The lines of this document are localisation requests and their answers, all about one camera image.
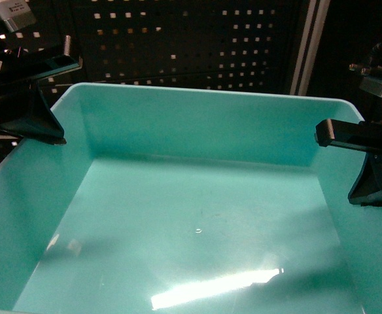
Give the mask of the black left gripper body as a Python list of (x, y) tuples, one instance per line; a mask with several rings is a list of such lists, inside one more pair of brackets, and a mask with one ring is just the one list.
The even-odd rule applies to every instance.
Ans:
[[(7, 33), (0, 22), (0, 36)], [(22, 69), (26, 55), (21, 46), (8, 48), (0, 39), (0, 136), (37, 136), (33, 124), (37, 86)]]

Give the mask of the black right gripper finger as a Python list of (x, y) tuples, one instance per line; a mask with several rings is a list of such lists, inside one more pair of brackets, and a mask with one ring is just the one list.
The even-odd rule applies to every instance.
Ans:
[(382, 153), (366, 154), (348, 200), (353, 205), (382, 207)]
[(373, 150), (372, 139), (364, 131), (366, 127), (360, 124), (328, 118), (315, 126), (315, 140), (320, 147), (339, 147), (369, 152)]

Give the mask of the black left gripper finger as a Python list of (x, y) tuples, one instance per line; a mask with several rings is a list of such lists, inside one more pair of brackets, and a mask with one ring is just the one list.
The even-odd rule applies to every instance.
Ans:
[(38, 84), (0, 97), (0, 131), (49, 145), (64, 145), (65, 132)]
[(18, 82), (53, 77), (82, 68), (76, 40), (66, 35), (61, 44), (29, 54), (7, 54), (1, 66), (1, 80)]

